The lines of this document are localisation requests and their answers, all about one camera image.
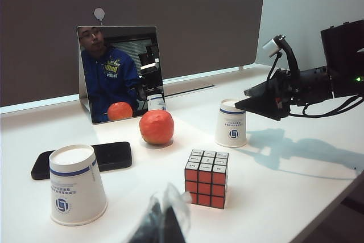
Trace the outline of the left gripper plastic-wrapped left finger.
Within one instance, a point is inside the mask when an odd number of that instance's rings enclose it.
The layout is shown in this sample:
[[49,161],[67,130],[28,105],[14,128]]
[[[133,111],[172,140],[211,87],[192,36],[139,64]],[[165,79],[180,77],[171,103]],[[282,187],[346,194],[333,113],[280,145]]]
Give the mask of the left gripper plastic-wrapped left finger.
[[159,199],[156,196],[151,196],[148,207],[128,242],[159,242],[161,221],[162,209]]

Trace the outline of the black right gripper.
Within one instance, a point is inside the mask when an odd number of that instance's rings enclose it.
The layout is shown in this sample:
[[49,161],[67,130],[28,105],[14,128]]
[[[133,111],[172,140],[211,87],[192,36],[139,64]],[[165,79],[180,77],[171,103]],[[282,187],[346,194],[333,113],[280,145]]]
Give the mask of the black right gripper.
[[332,98],[330,76],[326,66],[298,71],[277,69],[275,81],[265,81],[244,90],[247,99],[235,107],[276,121],[289,115],[291,105],[316,104]]

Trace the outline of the left gripper plastic-wrapped right finger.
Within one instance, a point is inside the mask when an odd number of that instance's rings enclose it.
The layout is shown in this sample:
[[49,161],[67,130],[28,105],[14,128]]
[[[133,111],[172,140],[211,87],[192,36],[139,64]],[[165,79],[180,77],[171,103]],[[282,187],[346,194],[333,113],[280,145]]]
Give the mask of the left gripper plastic-wrapped right finger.
[[186,242],[191,227],[191,194],[180,193],[171,183],[163,195],[163,242]]

